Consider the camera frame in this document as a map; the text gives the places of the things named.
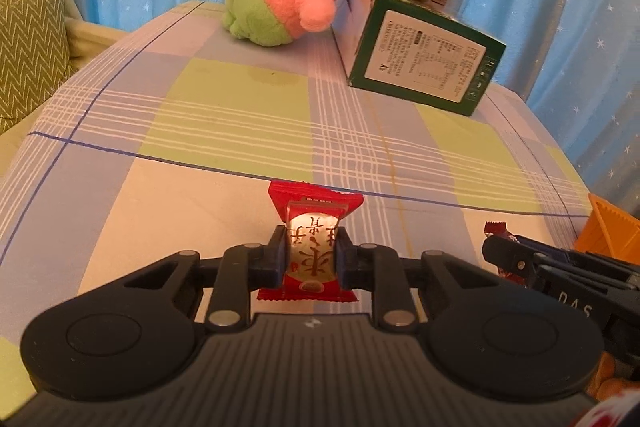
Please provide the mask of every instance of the orange basket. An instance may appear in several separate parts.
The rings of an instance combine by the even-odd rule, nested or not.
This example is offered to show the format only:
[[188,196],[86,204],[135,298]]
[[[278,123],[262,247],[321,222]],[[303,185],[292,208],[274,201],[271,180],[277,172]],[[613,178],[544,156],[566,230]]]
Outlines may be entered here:
[[589,201],[593,210],[574,250],[640,264],[640,219],[595,194],[589,194]]

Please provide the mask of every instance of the plaid bedsheet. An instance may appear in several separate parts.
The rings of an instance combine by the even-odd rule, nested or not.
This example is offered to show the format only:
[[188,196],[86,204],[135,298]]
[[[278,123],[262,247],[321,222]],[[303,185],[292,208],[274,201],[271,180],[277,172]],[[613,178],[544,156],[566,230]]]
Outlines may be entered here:
[[[570,247],[587,190],[515,94],[471,118],[346,85],[331,32],[231,38],[190,2],[97,57],[50,100],[0,181],[0,417],[31,392],[17,345],[44,309],[183,249],[266,242],[269,180],[366,195],[356,242],[482,264],[485,221]],[[254,300],[254,311],[369,309]]]

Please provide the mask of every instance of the red snack packet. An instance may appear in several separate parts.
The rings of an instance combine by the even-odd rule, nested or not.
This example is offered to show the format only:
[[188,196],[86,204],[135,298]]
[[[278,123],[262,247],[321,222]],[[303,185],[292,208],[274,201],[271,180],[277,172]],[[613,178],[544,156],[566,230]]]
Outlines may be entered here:
[[634,427],[640,425],[640,391],[622,391],[590,409],[573,427]]
[[261,289],[258,299],[314,299],[353,302],[334,271],[334,243],[340,219],[364,202],[362,194],[343,194],[308,183],[273,181],[269,195],[287,225],[287,270],[281,288]]
[[[505,221],[487,221],[484,224],[484,235],[486,235],[486,237],[489,237],[490,235],[499,235],[500,237],[504,237],[510,241],[517,241],[516,236],[507,230],[507,223]],[[500,267],[498,268],[498,275],[503,279],[509,279],[514,283],[526,286],[522,277],[511,272],[507,272]]]

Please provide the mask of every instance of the black gripper base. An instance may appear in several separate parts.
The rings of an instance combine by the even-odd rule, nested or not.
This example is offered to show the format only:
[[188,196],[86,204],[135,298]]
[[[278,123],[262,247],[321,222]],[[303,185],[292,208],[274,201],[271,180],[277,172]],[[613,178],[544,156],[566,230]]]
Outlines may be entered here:
[[6,427],[566,427],[593,402],[505,403],[447,380],[415,337],[367,315],[257,315],[175,380],[102,403],[40,393]]

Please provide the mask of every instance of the nutrition label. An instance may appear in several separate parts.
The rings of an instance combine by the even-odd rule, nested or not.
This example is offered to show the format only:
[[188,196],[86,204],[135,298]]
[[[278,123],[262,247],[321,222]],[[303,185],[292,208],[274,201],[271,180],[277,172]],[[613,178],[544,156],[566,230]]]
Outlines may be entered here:
[[485,51],[453,32],[388,10],[365,76],[460,102]]

